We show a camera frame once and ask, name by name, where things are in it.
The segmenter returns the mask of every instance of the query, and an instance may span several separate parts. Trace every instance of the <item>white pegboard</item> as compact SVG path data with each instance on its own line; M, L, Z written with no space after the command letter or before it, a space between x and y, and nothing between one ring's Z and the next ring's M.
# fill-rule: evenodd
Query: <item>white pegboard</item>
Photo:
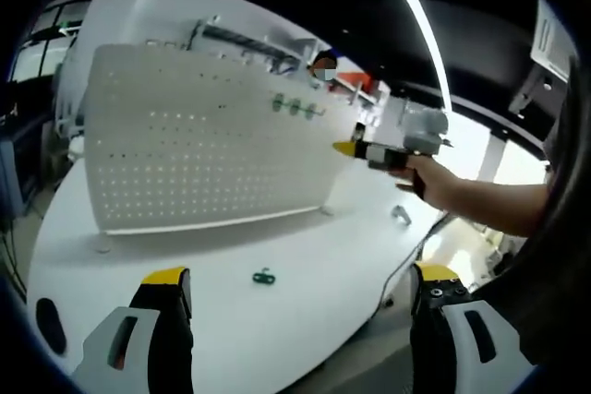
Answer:
M273 100L317 112L273 110ZM321 206L347 159L347 96L206 54L106 45L86 92L85 157L104 231L231 223Z

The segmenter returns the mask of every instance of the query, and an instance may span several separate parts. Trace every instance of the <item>green clip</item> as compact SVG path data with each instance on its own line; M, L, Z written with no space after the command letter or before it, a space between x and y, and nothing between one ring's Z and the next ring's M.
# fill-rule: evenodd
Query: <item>green clip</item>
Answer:
M252 280L255 283L262 283L264 285L273 285L275 283L275 276L267 274L268 268L263 268L261 272L255 272L252 275Z
M281 111L281 107L283 106L283 94L278 93L275 95L275 99L273 99L272 105L273 110L277 113Z
M312 117L314 117L315 115L318 115L318 116L322 117L324 115L324 113L326 113L326 109L322 110L322 113L319 113L317 111L317 105L316 105L316 103L311 103L308 106L308 108L306 108L305 113L306 113L306 118L308 120L312 120Z
M300 110L299 105L302 104L302 101L300 101L299 99L293 99L291 104L289 105L289 113L291 115L296 115L297 112Z

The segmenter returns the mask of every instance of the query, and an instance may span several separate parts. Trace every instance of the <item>window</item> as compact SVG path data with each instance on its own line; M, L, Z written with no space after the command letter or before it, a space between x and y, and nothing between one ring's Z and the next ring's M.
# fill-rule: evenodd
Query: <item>window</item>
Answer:
M441 147L435 159L463 179L476 179L487 150L490 130L458 113L450 114L448 120L450 131L447 138L453 148Z
M17 56L11 80L51 76L66 58L89 5L90 0L56 1L41 13Z
M543 184L546 167L532 154L510 140L505 146L499 170L495 176L497 184L533 185Z

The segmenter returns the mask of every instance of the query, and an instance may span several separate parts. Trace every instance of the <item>forearm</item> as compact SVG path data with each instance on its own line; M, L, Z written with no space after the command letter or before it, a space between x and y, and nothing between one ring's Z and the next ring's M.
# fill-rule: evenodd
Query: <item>forearm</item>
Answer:
M536 229L547 198L546 185L460 180L444 209L494 230L527 237Z

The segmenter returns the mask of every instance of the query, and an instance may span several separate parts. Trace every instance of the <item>human arm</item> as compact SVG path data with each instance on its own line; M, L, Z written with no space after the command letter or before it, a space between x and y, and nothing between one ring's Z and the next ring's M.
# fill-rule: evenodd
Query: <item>human arm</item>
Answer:
M429 205L507 234L529 236L537 227L546 205L546 185L498 185L460 179L433 159L411 156L406 169L391 172L412 180L417 173L425 182ZM404 191L410 185L398 184Z

